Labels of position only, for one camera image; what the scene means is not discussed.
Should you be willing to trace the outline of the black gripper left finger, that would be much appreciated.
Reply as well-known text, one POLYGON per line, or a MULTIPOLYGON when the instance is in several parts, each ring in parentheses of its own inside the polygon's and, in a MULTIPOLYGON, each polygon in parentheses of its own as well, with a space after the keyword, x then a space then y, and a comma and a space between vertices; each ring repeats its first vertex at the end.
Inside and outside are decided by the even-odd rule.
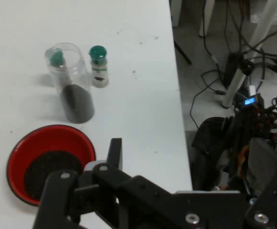
POLYGON ((113 138, 107 159, 90 163, 82 175, 72 170, 46 180, 33 227, 78 229, 81 216, 94 212, 113 229, 198 229, 200 216, 189 199, 171 194, 142 176, 121 169, 122 140, 113 138))

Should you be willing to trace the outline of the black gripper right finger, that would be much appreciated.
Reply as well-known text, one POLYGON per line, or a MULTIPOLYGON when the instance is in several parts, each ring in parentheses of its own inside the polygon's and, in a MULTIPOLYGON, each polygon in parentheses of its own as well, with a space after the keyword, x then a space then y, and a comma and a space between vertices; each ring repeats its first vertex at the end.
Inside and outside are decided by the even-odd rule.
POLYGON ((277 229, 277 173, 245 214, 247 229, 277 229))

